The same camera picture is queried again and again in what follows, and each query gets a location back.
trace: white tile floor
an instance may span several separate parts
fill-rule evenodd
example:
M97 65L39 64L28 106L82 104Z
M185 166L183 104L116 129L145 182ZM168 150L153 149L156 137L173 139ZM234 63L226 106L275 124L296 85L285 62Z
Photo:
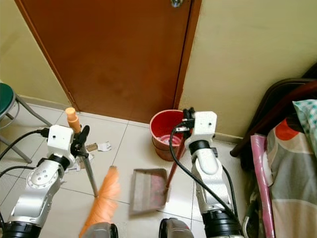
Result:
M31 105L40 115L51 123L67 125L63 111ZM129 218L130 178L135 168L170 169L171 163L160 159L151 145L149 125L123 119L115 119L89 113L79 114L80 122L91 127L87 143L109 141L112 150L108 152L94 151L92 167L97 186L100 187L110 165L116 165L120 173L122 193L118 199L118 209L113 218L119 228L120 238L157 238L159 223L162 218L177 217L184 221L196 238L204 238L204 226L199 213L197 199L194 194L194 183L179 169L173 178L169 202L161 211L134 218ZM1 131L2 135L13 141L18 136L38 127L45 126L30 115L23 107L16 122ZM240 169L240 161L232 158L229 151L233 145L215 142L221 162L229 170L236 192L240 220L243 218L246 203L244 187L246 176ZM46 156L46 141L38 135L31 135L17 145L26 155L32 158L35 166ZM190 166L190 156L186 152L183 163ZM26 165L13 151L10 151L0 163L0 170L14 166ZM25 178L29 171L15 170L3 176L0 181L0 208L4 218L8 218L21 190L25 186ZM76 238L88 216L94 197L86 171L71 171L65 175L67 181L53 199L53 207L42 230L42 238Z

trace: dustpan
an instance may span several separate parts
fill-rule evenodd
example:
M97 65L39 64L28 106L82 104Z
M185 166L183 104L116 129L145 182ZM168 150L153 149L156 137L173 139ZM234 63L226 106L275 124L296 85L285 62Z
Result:
M132 176L130 215L161 209L167 200L165 169L135 169Z

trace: baseboard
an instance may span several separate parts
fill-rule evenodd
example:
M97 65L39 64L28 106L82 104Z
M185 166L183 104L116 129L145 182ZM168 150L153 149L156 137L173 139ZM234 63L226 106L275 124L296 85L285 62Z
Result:
M39 98L33 98L33 97L28 97L24 95L20 95L20 97L26 102L26 103L31 103L43 107L48 107L48 108L55 108L59 110L65 110L66 108L71 107L71 105L65 105L62 103L56 103L52 101L47 101Z
M214 140L223 141L231 144L238 144L242 140L242 137L216 132Z

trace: chair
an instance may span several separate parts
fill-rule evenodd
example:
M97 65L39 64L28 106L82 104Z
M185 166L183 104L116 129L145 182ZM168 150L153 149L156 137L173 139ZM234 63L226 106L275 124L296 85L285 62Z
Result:
M18 109L16 112L16 115L12 116L9 111L14 105L14 102L17 102ZM0 121L7 116L11 121L6 124L3 127L0 127L0 130L9 126L12 124L16 117L19 114L20 111L20 104L33 116L35 116L37 119L41 120L44 122L46 125L51 126L52 124L49 123L47 120L45 120L43 117L38 115L35 111L33 111L17 94L15 94L14 90L7 84L5 83L0 83ZM5 139L1 134L0 134L0 141L2 141L6 145L10 145L11 143ZM19 156L21 156L27 163L31 163L32 160L27 157L22 151L20 151L16 146L12 147L12 150L14 150Z

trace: wooden door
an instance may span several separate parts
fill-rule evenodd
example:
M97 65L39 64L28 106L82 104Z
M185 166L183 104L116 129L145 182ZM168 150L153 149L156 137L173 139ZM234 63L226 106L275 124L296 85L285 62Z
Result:
M173 108L191 0L16 2L77 109L149 122Z

